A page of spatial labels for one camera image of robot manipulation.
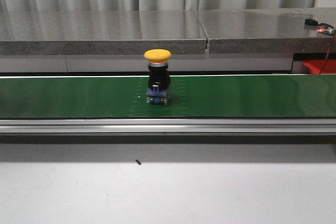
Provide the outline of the small green circuit board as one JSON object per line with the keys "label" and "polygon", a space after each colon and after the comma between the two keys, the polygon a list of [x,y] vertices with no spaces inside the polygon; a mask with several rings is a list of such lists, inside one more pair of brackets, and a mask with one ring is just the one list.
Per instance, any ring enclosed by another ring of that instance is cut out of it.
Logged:
{"label": "small green circuit board", "polygon": [[328,35],[334,35],[335,34],[335,28],[332,28],[330,26],[320,26],[317,29],[317,32],[328,34]]}

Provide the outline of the black connector plug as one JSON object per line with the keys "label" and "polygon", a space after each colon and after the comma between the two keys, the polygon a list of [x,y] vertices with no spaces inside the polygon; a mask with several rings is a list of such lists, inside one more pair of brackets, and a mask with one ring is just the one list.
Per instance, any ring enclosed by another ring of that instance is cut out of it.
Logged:
{"label": "black connector plug", "polygon": [[311,19],[311,18],[305,19],[304,24],[307,26],[318,26],[319,25],[317,20]]}

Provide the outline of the grey stone slab right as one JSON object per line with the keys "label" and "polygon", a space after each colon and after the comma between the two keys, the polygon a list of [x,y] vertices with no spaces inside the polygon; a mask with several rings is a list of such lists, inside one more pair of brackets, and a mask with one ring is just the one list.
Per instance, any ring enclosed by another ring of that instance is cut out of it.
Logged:
{"label": "grey stone slab right", "polygon": [[322,53],[332,36],[305,20],[335,25],[335,8],[199,10],[210,54]]}

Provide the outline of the yellow mushroom push button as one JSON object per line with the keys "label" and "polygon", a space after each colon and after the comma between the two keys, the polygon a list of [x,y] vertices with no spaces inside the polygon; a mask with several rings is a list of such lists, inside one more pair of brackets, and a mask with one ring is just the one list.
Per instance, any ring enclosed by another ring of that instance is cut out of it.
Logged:
{"label": "yellow mushroom push button", "polygon": [[171,52],[165,49],[152,49],[144,53],[148,60],[149,80],[146,92],[148,104],[167,105],[170,99],[169,86],[171,83],[168,69],[168,59]]}

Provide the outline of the green conveyor belt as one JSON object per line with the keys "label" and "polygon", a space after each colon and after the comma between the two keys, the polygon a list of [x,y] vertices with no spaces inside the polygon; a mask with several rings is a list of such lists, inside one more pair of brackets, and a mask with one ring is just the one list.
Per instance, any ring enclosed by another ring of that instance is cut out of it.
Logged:
{"label": "green conveyor belt", "polygon": [[2,119],[333,118],[334,75],[172,77],[167,105],[147,77],[2,78]]}

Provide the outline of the grey stone slab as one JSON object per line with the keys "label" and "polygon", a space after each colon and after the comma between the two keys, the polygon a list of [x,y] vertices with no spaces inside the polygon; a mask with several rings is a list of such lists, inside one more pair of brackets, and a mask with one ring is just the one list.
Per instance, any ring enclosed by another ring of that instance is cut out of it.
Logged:
{"label": "grey stone slab", "polygon": [[332,36],[305,20],[335,25],[335,8],[199,10],[210,54],[322,53]]}
{"label": "grey stone slab", "polygon": [[195,12],[1,12],[4,56],[140,55],[150,49],[199,55],[206,47]]}

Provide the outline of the red plastic tray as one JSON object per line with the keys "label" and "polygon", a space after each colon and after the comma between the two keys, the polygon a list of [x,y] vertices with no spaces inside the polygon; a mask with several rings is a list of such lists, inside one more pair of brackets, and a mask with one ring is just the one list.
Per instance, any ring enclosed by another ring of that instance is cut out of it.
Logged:
{"label": "red plastic tray", "polygon": [[310,74],[335,74],[336,72],[336,60],[328,59],[324,60],[306,60],[303,64],[309,69]]}

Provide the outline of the grey stone slab left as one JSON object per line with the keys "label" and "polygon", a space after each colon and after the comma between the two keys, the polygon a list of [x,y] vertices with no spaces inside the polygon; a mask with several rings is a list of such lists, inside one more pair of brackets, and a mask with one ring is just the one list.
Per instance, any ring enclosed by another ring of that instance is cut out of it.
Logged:
{"label": "grey stone slab left", "polygon": [[140,55],[150,49],[199,55],[206,47],[195,12],[1,12],[4,56]]}

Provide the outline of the aluminium conveyor frame rail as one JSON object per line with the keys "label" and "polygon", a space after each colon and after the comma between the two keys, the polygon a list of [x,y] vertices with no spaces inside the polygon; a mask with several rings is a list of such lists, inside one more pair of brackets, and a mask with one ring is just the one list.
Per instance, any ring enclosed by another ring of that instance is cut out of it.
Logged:
{"label": "aluminium conveyor frame rail", "polygon": [[1,120],[2,134],[335,134],[335,119]]}

